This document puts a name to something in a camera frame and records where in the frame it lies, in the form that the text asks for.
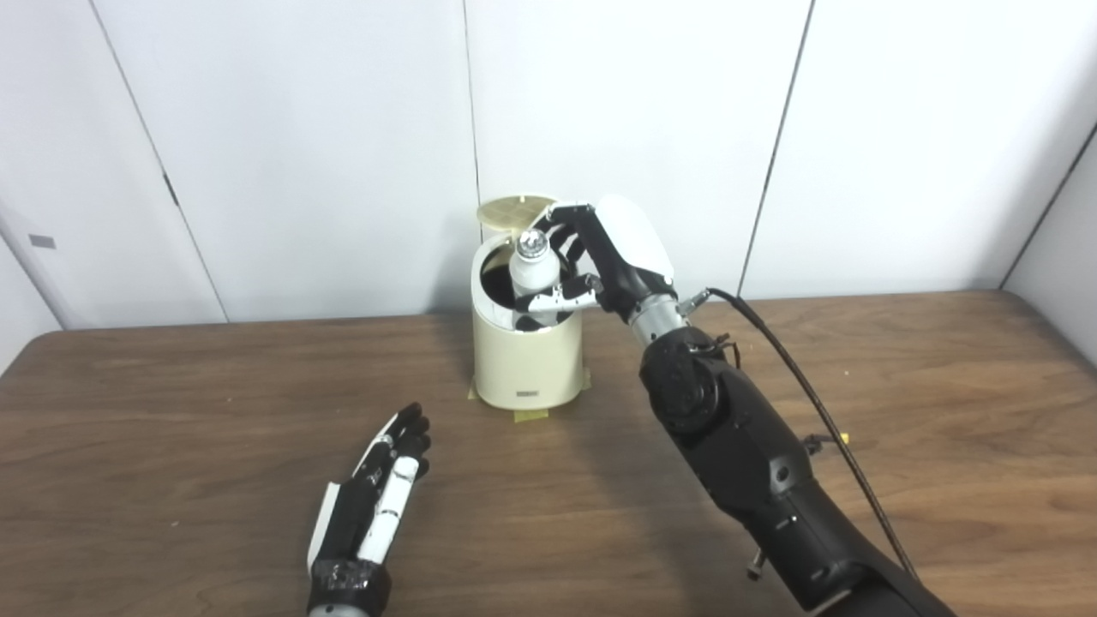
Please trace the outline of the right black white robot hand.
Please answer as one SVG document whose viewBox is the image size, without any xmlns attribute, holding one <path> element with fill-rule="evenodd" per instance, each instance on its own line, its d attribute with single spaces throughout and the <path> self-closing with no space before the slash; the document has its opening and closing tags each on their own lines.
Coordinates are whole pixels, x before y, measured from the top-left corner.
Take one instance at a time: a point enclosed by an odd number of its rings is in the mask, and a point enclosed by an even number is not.
<svg viewBox="0 0 1097 617">
<path fill-rule="evenodd" d="M 580 256 L 590 258 L 593 273 L 516 298 L 520 314 L 557 315 L 599 306 L 626 323 L 643 344 L 688 326 L 661 238 L 642 207 L 626 198 L 607 195 L 593 206 L 556 202 L 538 214 L 531 228 L 559 231 L 572 238 Z"/>
</svg>

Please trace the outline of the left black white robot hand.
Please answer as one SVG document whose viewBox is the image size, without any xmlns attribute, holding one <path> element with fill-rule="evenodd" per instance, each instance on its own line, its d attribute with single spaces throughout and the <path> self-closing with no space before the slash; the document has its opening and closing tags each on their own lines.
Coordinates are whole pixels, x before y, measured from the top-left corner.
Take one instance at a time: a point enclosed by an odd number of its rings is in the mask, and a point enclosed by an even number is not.
<svg viewBox="0 0 1097 617">
<path fill-rule="evenodd" d="M 429 471 L 429 420 L 419 403 L 393 415 L 342 482 L 327 484 L 307 551 L 309 616 L 381 616 L 387 557 L 414 487 Z"/>
</svg>

